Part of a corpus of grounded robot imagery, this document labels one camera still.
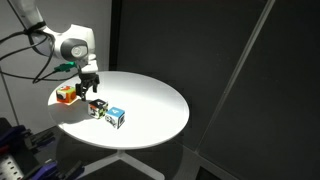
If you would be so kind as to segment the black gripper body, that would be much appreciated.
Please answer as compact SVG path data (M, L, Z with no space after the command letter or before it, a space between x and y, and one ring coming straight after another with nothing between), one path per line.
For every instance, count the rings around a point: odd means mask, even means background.
M87 91L90 87L92 87L92 83L96 78L99 78L99 76L96 73L89 73L89 74L80 74L79 78L81 82L77 85L82 85L87 88Z

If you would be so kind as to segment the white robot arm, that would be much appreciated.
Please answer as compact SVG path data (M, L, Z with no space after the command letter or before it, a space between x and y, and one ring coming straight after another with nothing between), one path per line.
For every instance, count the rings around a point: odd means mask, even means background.
M28 37L35 52L65 60L55 72L66 71L67 67L76 67L80 83L75 85L76 95L83 101L86 92L93 88L97 92L100 83L95 54L95 38L91 28L71 24L62 33L51 30L43 20L35 0L7 0L13 12L22 24L23 34Z

